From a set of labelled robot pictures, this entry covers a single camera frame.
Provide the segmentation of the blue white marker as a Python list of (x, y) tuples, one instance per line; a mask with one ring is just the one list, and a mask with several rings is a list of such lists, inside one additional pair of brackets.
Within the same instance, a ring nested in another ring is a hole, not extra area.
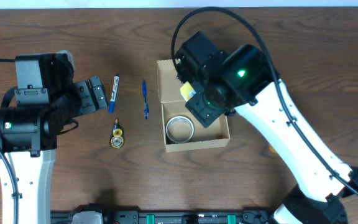
[(118, 85), (119, 85), (119, 75), (115, 75), (114, 76), (114, 81), (113, 81), (113, 86), (112, 86), (111, 97), (110, 97), (110, 100), (109, 100), (108, 112), (110, 114), (114, 113), (114, 107), (115, 107), (115, 102), (116, 102)]

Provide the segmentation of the yellow sticky note pad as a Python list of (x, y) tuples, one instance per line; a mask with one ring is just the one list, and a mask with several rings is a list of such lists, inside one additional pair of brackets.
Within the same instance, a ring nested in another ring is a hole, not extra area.
[(194, 95), (196, 95), (195, 89), (189, 82), (186, 82), (181, 86), (180, 93), (186, 102), (189, 101)]

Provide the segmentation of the small yellow tape roll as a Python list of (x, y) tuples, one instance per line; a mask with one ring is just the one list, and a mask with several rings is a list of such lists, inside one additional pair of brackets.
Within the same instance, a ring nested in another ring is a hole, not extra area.
[(272, 145), (269, 144), (269, 145), (268, 145), (268, 148), (269, 148), (269, 150), (270, 150), (272, 153), (277, 154), (276, 150), (273, 148)]

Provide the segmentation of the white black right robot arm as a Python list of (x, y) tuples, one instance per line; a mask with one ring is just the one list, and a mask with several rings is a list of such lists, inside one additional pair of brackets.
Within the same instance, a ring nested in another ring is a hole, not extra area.
[(340, 160), (316, 134), (261, 50), (243, 45), (227, 54), (213, 44), (183, 45), (177, 58), (179, 79), (192, 87), (186, 107), (204, 127), (237, 113), (292, 172), (296, 186), (273, 222), (347, 222), (341, 199), (358, 195), (358, 167)]

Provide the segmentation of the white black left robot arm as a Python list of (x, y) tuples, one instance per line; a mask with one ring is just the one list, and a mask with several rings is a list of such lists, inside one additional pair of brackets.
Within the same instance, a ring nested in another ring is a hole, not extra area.
[(50, 188), (57, 137), (77, 117), (107, 108), (98, 76), (74, 82), (68, 51), (18, 55), (17, 85), (0, 106), (3, 223), (50, 223)]

